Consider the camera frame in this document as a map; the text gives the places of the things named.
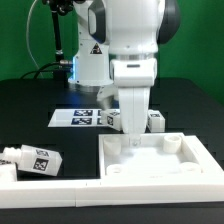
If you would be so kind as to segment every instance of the white plastic part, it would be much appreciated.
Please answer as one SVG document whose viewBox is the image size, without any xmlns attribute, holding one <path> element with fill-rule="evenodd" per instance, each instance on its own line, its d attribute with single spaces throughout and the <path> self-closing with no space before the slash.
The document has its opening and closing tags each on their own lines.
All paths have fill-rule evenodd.
<svg viewBox="0 0 224 224">
<path fill-rule="evenodd" d="M 0 160 L 0 183 L 17 181 L 16 166 Z"/>
<path fill-rule="evenodd" d="M 109 156 L 117 156 L 121 152 L 121 140 L 116 136 L 106 136 L 103 140 L 104 153 Z"/>
<path fill-rule="evenodd" d="M 117 131 L 122 130 L 120 112 L 116 109 L 101 111 L 101 123 Z"/>
<path fill-rule="evenodd" d="M 125 167 L 121 164 L 109 165 L 106 169 L 107 176 L 125 175 Z"/>
<path fill-rule="evenodd" d="M 84 87 L 99 87 L 110 85 L 113 81 L 109 77 L 108 46 L 97 43 L 89 34 L 88 8 L 92 0 L 82 4 L 74 1 L 74 7 L 78 16 L 79 50 L 73 59 L 73 77 L 69 84 Z"/>
<path fill-rule="evenodd" d="M 163 141 L 163 151 L 166 153 L 178 153 L 181 150 L 182 139 L 179 135 L 165 135 Z"/>
<path fill-rule="evenodd" d="M 121 125 L 124 133 L 145 132 L 150 88 L 119 88 Z"/>
<path fill-rule="evenodd" d="M 182 138 L 176 154 L 163 152 L 167 134 L 142 134 L 137 148 L 130 147 L 128 135 L 116 135 L 121 139 L 118 156 L 104 154 L 103 139 L 108 135 L 100 135 L 100 179 L 2 182 L 0 208 L 224 201 L 221 167 L 197 137 L 174 134 Z M 184 162 L 198 164 L 201 173 L 182 172 Z M 108 169 L 113 174 L 107 175 Z"/>
<path fill-rule="evenodd" d="M 147 125 L 151 133 L 165 132 L 165 118 L 158 110 L 148 110 Z"/>
<path fill-rule="evenodd" d="M 106 110 L 112 107 L 113 100 L 118 100 L 117 87 L 115 85 L 102 86 L 97 94 L 97 103 Z"/>
<path fill-rule="evenodd" d="M 154 85 L 157 75 L 155 58 L 137 61 L 110 62 L 110 73 L 114 77 L 114 85 L 118 87 L 150 87 Z"/>
<path fill-rule="evenodd" d="M 21 149 L 5 148 L 3 160 L 16 162 L 18 170 L 56 176 L 62 158 L 58 152 L 22 145 Z"/>
<path fill-rule="evenodd" d="M 141 135 L 140 134 L 129 134 L 129 147 L 136 148 L 141 146 Z"/>
<path fill-rule="evenodd" d="M 158 0 L 105 0 L 109 53 L 153 54 L 158 51 L 157 31 L 161 25 Z"/>
<path fill-rule="evenodd" d="M 180 171 L 185 174 L 201 173 L 201 166 L 197 163 L 185 162 L 180 164 Z"/>
</svg>

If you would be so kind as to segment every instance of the green background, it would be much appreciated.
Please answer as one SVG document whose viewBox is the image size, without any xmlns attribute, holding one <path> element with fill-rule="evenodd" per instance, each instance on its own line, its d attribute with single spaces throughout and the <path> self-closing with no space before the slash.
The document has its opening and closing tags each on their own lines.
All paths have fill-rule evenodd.
<svg viewBox="0 0 224 224">
<path fill-rule="evenodd" d="M 2 1 L 0 80 L 19 78 L 35 70 L 25 38 L 32 3 L 33 0 Z M 190 79 L 224 105 L 224 1 L 178 0 L 178 3 L 181 27 L 168 44 L 160 46 L 158 75 Z M 71 59 L 78 43 L 75 12 L 60 17 L 60 25 L 65 57 Z M 51 13 L 41 0 L 31 18 L 30 46 L 40 66 L 54 61 Z"/>
</svg>

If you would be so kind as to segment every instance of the white cylinder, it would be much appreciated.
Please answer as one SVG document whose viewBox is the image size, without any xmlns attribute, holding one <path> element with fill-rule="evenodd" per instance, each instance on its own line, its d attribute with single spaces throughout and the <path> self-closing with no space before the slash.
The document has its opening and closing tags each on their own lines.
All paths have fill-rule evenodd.
<svg viewBox="0 0 224 224">
<path fill-rule="evenodd" d="M 182 139 L 178 135 L 166 135 L 163 141 L 163 151 L 166 153 L 178 153 L 181 150 Z"/>
<path fill-rule="evenodd" d="M 103 139 L 104 153 L 108 156 L 117 156 L 121 153 L 121 140 L 119 137 L 107 136 Z"/>
</svg>

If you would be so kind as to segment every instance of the white tray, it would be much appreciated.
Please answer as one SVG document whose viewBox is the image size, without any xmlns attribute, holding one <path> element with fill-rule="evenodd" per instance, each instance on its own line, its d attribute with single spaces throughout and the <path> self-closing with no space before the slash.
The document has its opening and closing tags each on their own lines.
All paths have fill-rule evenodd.
<svg viewBox="0 0 224 224">
<path fill-rule="evenodd" d="M 122 147 L 116 156 L 104 153 L 108 136 L 100 135 L 100 179 L 0 183 L 0 208 L 224 201 L 223 170 L 200 141 L 177 133 L 181 151 L 166 154 L 165 135 L 141 135 L 141 144 L 131 148 L 129 137 L 118 135 Z M 183 162 L 197 164 L 200 172 L 182 172 Z M 108 175 L 113 164 L 124 166 L 125 172 Z"/>
</svg>

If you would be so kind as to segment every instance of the black table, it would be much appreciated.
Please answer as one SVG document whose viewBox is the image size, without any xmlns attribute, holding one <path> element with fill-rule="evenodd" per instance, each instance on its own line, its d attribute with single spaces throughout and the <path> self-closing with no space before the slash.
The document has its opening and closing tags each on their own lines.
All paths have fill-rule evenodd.
<svg viewBox="0 0 224 224">
<path fill-rule="evenodd" d="M 57 108 L 98 108 L 96 94 L 65 89 L 53 80 L 0 82 L 0 151 L 22 144 L 56 150 L 63 156 L 57 177 L 18 172 L 18 179 L 95 179 L 99 177 L 98 135 L 103 127 L 48 128 Z M 156 81 L 150 108 L 166 118 L 166 132 L 196 135 L 224 168 L 224 107 L 186 79 Z M 223 223 L 224 203 L 187 203 L 92 208 L 0 210 L 1 223 Z"/>
</svg>

